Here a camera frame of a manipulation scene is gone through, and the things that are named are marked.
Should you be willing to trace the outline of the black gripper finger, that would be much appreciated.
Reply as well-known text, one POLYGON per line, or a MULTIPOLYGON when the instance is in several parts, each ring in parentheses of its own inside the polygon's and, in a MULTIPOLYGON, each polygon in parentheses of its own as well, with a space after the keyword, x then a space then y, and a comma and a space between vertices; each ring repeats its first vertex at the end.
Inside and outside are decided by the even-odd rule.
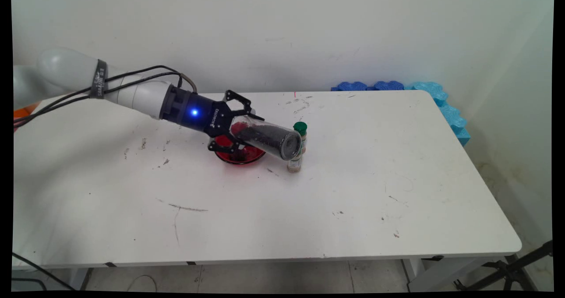
POLYGON ((235 91, 227 90, 225 92, 223 101, 228 103, 229 101, 232 101, 232 100, 235 100, 235 101, 238 101, 239 103, 241 103, 243 105, 243 108, 232 110, 230 107, 228 107, 228 116, 230 116, 232 118, 238 117, 238 116, 249 116, 252 119, 256 119, 256 120, 259 120, 259 121, 265 121, 264 118, 256 115, 255 110, 252 108, 252 101, 250 101, 246 97, 243 97, 242 95, 236 93, 235 91))
POLYGON ((209 151, 232 155, 240 149, 242 142, 233 136, 216 136, 210 138, 207 148, 209 151))

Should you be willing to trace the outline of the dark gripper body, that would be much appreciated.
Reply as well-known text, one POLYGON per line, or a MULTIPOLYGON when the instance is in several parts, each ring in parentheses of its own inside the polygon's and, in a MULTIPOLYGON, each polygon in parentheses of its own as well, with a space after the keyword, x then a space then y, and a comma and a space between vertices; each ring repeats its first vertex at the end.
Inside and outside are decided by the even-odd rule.
POLYGON ((191 91, 182 91, 180 125, 211 138, 227 136, 234 119, 224 101, 213 101, 191 91))

